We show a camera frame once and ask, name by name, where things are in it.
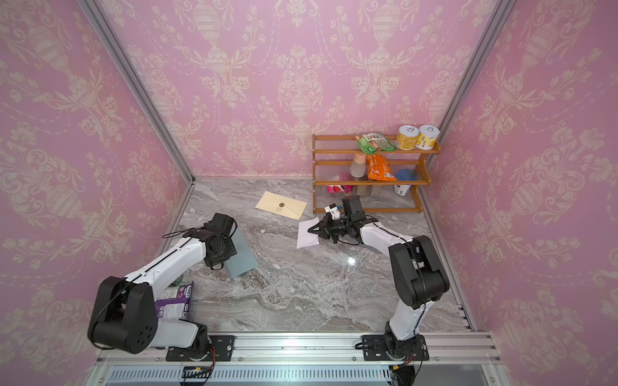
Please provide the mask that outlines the red bordered pink card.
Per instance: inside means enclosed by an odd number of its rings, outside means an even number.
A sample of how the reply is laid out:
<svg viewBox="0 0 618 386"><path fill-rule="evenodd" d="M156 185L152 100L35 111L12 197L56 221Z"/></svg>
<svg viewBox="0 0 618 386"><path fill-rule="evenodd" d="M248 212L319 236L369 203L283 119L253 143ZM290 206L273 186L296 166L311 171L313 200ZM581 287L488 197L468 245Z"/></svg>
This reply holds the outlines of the red bordered pink card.
<svg viewBox="0 0 618 386"><path fill-rule="evenodd" d="M314 233L309 233L309 229L318 225L320 218L305 220L299 223L296 248L302 249L319 244L319 237Z"/></svg>

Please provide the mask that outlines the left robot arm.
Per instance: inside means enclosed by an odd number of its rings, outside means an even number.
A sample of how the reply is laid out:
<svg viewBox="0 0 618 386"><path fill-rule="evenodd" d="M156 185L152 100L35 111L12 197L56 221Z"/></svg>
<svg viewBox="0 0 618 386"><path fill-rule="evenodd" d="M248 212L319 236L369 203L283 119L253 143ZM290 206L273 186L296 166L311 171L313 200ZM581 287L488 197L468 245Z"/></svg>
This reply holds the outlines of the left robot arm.
<svg viewBox="0 0 618 386"><path fill-rule="evenodd" d="M185 349L199 360L214 352L208 327L158 316L155 301L193 265L215 269L237 254L233 235L238 223L217 213L197 228L163 235L180 240L152 262L122 277L110 276L98 287L87 339L103 351L138 354L148 348Z"/></svg>

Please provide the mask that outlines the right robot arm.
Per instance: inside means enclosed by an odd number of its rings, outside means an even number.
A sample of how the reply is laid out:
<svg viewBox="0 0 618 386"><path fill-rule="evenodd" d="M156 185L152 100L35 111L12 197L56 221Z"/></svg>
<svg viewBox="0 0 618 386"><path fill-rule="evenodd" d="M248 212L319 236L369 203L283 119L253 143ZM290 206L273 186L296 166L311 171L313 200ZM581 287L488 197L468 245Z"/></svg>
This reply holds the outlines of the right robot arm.
<svg viewBox="0 0 618 386"><path fill-rule="evenodd" d="M349 196L341 207L326 207L323 218L301 234L335 244L363 245L388 257L399 301L385 326L386 353L395 360L428 360L420 327L427 312L450 289L444 266L428 236L406 236L386 228L365 213L360 201Z"/></svg>

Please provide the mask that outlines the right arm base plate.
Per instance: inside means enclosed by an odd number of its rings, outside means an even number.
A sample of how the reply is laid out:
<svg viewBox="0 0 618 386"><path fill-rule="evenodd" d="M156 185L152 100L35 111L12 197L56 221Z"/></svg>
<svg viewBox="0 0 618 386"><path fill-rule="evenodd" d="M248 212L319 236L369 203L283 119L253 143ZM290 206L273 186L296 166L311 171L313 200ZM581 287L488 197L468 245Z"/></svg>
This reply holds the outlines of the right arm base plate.
<svg viewBox="0 0 618 386"><path fill-rule="evenodd" d="M423 335L400 341L391 334L363 335L354 346L363 352L365 361L402 360L405 363L429 360L429 352Z"/></svg>

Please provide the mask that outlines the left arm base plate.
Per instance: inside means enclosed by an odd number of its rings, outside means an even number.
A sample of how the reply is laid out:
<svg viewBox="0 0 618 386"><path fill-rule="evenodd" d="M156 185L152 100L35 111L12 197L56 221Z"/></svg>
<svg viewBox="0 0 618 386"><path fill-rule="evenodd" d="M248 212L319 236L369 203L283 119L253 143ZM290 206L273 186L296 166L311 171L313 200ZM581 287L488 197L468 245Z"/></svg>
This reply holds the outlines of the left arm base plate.
<svg viewBox="0 0 618 386"><path fill-rule="evenodd" d="M167 362L230 362L232 360L236 336L210 335L198 339L192 347L170 347L167 351Z"/></svg>

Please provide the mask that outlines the cream yellow envelope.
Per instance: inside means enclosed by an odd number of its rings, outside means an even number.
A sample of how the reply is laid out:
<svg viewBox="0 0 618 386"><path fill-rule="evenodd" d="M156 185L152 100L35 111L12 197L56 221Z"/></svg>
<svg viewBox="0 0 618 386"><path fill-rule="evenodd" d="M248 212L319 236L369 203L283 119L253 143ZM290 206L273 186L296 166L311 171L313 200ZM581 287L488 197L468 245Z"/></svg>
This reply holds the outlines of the cream yellow envelope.
<svg viewBox="0 0 618 386"><path fill-rule="evenodd" d="M307 203L286 196L280 196L266 191L258 201L256 209L283 216L292 220L300 220Z"/></svg>

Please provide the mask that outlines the teal green envelope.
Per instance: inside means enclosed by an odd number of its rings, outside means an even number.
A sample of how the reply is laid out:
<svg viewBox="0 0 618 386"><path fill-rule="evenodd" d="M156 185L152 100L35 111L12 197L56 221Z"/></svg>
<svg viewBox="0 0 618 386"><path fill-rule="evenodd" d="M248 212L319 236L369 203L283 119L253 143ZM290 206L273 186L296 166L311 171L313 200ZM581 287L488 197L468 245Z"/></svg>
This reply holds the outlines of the teal green envelope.
<svg viewBox="0 0 618 386"><path fill-rule="evenodd" d="M240 230L234 233L232 241L237 253L225 261L224 267L231 278L236 278L256 269L258 261Z"/></svg>

